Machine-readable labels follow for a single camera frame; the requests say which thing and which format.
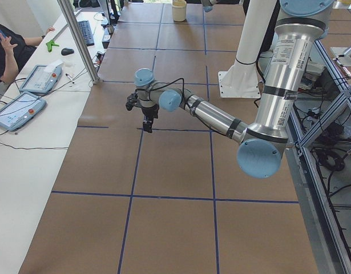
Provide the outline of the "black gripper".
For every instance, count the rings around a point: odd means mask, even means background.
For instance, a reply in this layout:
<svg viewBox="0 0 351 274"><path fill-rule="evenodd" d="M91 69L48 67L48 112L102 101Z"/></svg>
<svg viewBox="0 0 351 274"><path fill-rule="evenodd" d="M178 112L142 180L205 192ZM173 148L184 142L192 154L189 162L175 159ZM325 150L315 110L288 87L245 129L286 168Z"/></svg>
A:
<svg viewBox="0 0 351 274"><path fill-rule="evenodd" d="M143 120L143 130L148 133L152 133L152 125L154 120L158 118L159 106L157 104L152 107L142 106L142 113L145 118Z"/></svg>

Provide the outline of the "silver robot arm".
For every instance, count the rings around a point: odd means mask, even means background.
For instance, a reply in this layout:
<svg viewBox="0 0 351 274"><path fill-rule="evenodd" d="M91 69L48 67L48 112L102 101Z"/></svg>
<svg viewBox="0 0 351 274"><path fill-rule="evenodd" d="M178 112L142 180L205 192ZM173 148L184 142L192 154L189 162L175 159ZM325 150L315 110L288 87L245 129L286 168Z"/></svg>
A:
<svg viewBox="0 0 351 274"><path fill-rule="evenodd" d="M220 0L201 0L201 4L205 13L212 11L213 6L219 2Z"/></svg>
<svg viewBox="0 0 351 274"><path fill-rule="evenodd" d="M159 82L147 68L135 73L136 88L127 98L126 109L139 107L144 115L143 130L151 132L160 109L182 108L209 129L238 142L237 162L246 174L268 178L280 168L298 87L313 43L328 32L332 8L332 1L250 1L235 62L219 75L219 87L223 96L250 97L264 37L277 35L251 124L194 95L185 88L184 79Z"/></svg>

